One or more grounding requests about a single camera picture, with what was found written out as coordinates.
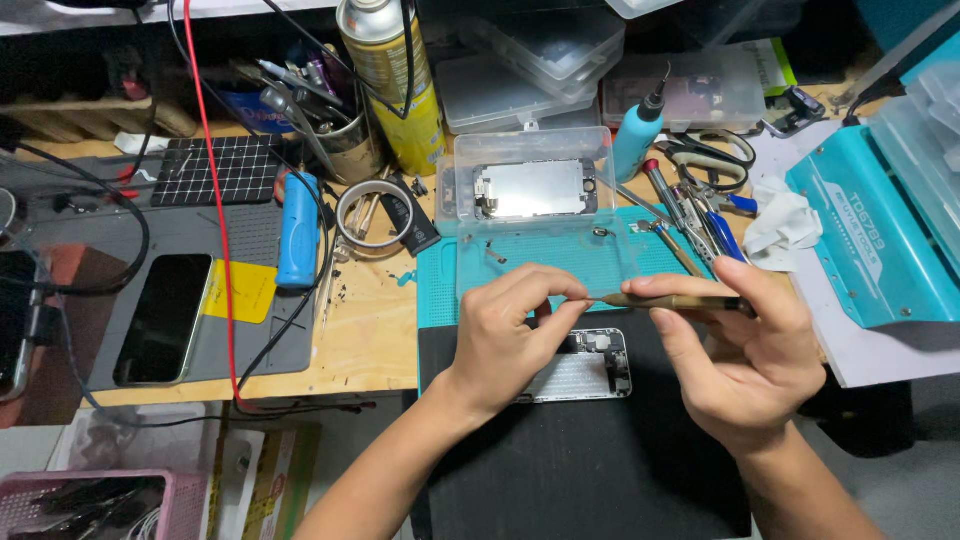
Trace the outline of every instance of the black battery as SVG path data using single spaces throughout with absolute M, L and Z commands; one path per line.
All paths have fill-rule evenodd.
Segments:
M 410 229 L 410 232 L 400 240 L 400 243 L 410 252 L 410 257 L 416 257 L 419 252 L 439 242 L 440 234 L 437 233 L 437 230 L 433 227 L 430 218 L 423 212 L 423 208 L 420 206 L 420 203 L 417 202 L 417 197 L 414 196 L 410 186 L 403 181 L 403 175 L 401 173 L 394 173 L 387 179 L 387 182 L 398 185 L 400 189 L 407 194 L 407 197 L 410 198 L 410 203 L 413 205 L 414 225 Z M 390 221 L 394 223 L 394 228 L 397 231 L 403 231 L 407 225 L 409 214 L 407 206 L 394 195 L 384 194 L 380 198 L 380 202 L 383 204 L 383 208 L 387 210 L 387 215 L 390 216 Z

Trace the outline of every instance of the forearm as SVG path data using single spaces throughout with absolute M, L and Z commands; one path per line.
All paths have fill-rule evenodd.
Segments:
M 884 538 L 792 422 L 773 449 L 735 458 L 764 538 Z
M 309 511 L 295 540 L 393 538 L 441 457 L 488 420 L 465 418 L 453 398 L 442 374 Z

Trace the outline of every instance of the yellow paper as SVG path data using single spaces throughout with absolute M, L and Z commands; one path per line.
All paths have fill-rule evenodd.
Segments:
M 258 325 L 267 320 L 276 292 L 276 268 L 230 263 L 230 284 L 233 285 L 233 320 Z M 227 318 L 227 273 L 224 262 L 217 259 L 213 285 L 206 295 L 204 315 Z

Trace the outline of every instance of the red wire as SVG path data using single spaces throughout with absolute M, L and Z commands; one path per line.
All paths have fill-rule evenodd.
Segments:
M 224 219 L 224 202 L 220 196 L 220 181 L 217 179 L 217 165 L 213 157 L 213 141 L 210 137 L 210 126 L 206 122 L 206 106 L 204 105 L 204 91 L 200 86 L 200 72 L 197 70 L 197 55 L 193 50 L 193 32 L 190 30 L 190 0 L 183 2 L 183 25 L 186 27 L 186 46 L 190 52 L 190 68 L 193 69 L 193 82 L 197 88 L 197 101 L 200 102 L 200 118 L 204 124 L 206 137 L 206 154 L 210 159 L 210 174 L 213 176 L 213 193 L 217 197 L 217 213 L 220 217 L 220 237 L 224 245 L 224 271 L 227 277 L 227 354 L 230 363 L 230 384 L 233 385 L 233 398 L 237 406 L 257 410 L 240 399 L 240 387 L 237 386 L 237 366 L 233 353 L 233 287 L 230 283 L 230 249 L 227 242 L 227 221 Z

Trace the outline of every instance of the hand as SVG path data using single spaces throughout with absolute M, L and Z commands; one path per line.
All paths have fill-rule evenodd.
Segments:
M 810 311 L 790 291 L 732 258 L 718 258 L 713 272 L 723 283 L 661 274 L 624 282 L 622 289 L 643 297 L 743 296 L 754 305 L 755 321 L 737 312 L 684 314 L 706 322 L 711 336 L 742 350 L 732 361 L 710 360 L 679 313 L 650 311 L 680 379 L 686 410 L 739 457 L 776 446 L 797 407 L 824 385 L 826 372 Z
M 552 312 L 548 296 L 569 299 Z M 587 288 L 569 273 L 527 263 L 467 291 L 453 365 L 437 376 L 447 401 L 484 423 L 506 408 L 543 369 L 577 319 L 592 306 Z M 538 327 L 524 324 L 534 311 Z

